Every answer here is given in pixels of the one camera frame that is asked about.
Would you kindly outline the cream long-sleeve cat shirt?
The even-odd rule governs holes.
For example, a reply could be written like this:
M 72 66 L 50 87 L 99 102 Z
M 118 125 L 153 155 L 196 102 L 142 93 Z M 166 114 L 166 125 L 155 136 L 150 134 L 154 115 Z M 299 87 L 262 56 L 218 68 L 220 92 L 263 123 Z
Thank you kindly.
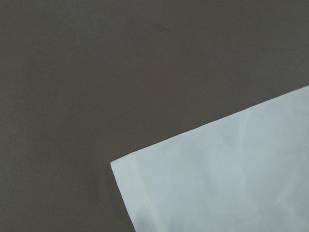
M 306 232 L 309 89 L 111 162 L 137 232 Z

